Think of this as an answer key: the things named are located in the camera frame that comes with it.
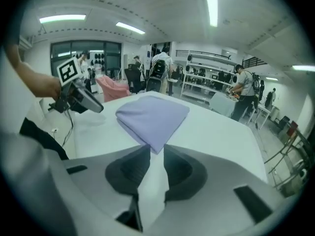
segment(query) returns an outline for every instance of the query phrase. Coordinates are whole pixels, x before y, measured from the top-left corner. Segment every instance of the ceiling light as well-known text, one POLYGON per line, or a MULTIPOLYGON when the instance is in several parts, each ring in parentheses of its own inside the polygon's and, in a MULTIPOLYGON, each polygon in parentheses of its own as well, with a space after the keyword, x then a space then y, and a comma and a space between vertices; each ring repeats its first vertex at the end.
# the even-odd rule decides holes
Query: ceiling light
POLYGON ((116 26, 119 26, 119 27, 122 27, 122 28, 126 28, 126 29, 128 29, 128 30, 135 31, 135 32, 137 32, 137 33, 139 33, 139 34, 145 34, 145 32, 144 32, 144 31, 139 30, 139 29, 137 29, 137 28, 135 28, 135 27, 132 27, 132 26, 126 25, 126 24, 121 23, 121 22, 118 22, 118 23, 116 24, 116 26))
POLYGON ((271 80, 271 81, 277 81, 278 79, 276 78, 269 78, 269 77, 266 77, 267 80, 271 80))
POLYGON ((70 52, 67 52, 67 53, 59 53, 59 54, 58 54, 58 57, 62 57, 62 56, 66 56, 66 55, 70 55, 70 52))
POLYGON ((218 0, 207 0, 210 25, 218 26, 218 0))
POLYGON ((39 21, 41 24, 53 22, 53 21, 61 21, 61 20, 84 20, 86 15, 57 15, 51 17, 40 18, 39 21))
POLYGON ((292 67, 294 70, 298 70, 298 71, 315 72, 315 66, 313 65, 293 65, 292 67))

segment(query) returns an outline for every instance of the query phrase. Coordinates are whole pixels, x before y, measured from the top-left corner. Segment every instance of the black chair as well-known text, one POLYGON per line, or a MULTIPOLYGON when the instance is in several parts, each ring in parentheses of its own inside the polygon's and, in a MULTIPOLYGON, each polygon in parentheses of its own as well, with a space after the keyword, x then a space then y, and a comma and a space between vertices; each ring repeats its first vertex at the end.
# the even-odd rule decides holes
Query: black chair
POLYGON ((135 64, 129 64, 128 68, 125 69, 125 74, 128 80, 129 91, 132 93, 138 93, 142 89, 140 82, 140 70, 138 69, 138 66, 135 64))
POLYGON ((290 118, 287 117, 287 116, 284 116, 281 120, 279 120, 278 123, 276 123, 274 121, 274 124, 276 125, 277 127, 277 131, 276 131, 276 134, 279 134, 281 130, 284 129, 284 127, 290 122, 290 118))

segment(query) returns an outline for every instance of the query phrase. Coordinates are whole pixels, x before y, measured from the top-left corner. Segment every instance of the human arm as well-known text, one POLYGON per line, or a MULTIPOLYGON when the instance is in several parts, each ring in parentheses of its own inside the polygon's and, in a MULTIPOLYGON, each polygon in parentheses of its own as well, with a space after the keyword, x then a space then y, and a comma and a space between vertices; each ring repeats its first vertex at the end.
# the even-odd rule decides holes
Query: human arm
POLYGON ((243 85, 242 84, 236 84, 234 87, 232 87, 229 91, 230 92, 241 92, 243 90, 243 85))
POLYGON ((58 99, 61 91, 58 78, 34 72, 29 64, 21 61, 17 44, 7 44, 5 52, 14 70, 36 97, 58 99))
POLYGON ((239 89, 234 90, 234 93, 242 92, 243 87, 240 87, 239 89))
POLYGON ((234 92, 235 92, 235 91, 237 90, 237 92, 240 92, 240 91, 241 91, 240 88, 242 88, 242 87, 244 86, 246 78, 247 78, 247 77, 246 77, 245 72, 242 72, 242 73, 240 74, 239 78, 238 78, 237 84, 236 84, 234 87, 232 87, 232 88, 230 89, 230 91, 234 91, 234 92))

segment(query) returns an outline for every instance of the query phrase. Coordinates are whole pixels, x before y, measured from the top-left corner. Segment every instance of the lavender folded cloth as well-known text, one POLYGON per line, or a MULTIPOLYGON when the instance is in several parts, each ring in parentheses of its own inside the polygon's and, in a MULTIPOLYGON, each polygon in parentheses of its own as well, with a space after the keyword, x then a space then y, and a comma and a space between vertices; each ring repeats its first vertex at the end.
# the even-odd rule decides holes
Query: lavender folded cloth
POLYGON ((116 111, 118 123, 158 154, 189 113, 189 107, 154 96, 128 102, 116 111))

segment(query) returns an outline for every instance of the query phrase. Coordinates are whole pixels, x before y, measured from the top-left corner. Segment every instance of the white table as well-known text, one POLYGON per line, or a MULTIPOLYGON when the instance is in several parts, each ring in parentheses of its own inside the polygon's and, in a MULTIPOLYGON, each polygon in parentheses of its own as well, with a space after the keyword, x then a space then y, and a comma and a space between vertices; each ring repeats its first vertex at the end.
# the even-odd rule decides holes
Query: white table
POLYGON ((230 117, 234 111, 236 102, 238 100, 235 97, 217 92, 209 101, 209 108, 223 116, 230 117))
MULTIPOLYGON (((258 104, 258 114, 257 114, 257 117, 256 117, 256 119, 254 120, 254 122, 257 121, 257 119, 258 119, 258 117, 260 116, 261 112, 265 112, 265 113, 266 113, 266 116, 265 116, 265 119, 264 119, 264 121, 263 121, 263 123, 262 123, 262 125, 260 126, 259 129, 261 129, 261 128, 263 127, 263 125, 265 124, 265 122, 266 122, 268 116, 270 115, 270 111, 269 111, 268 109, 266 109, 266 108, 264 107, 264 105, 258 104)), ((255 108, 253 109, 249 120, 246 122, 246 125, 249 124, 249 122, 251 121, 251 119, 252 119, 254 113, 255 113, 255 108)))
MULTIPOLYGON (((77 157, 102 155, 139 145, 117 123, 115 112, 125 103, 146 95, 171 100, 190 108, 188 116, 167 144, 228 159, 267 182, 260 150, 249 127, 208 109, 152 91, 106 102, 100 114, 91 111, 76 114, 74 143, 77 157)), ((151 153, 150 167, 138 188, 144 231, 164 209, 168 180, 163 157, 163 150, 158 155, 151 153)))

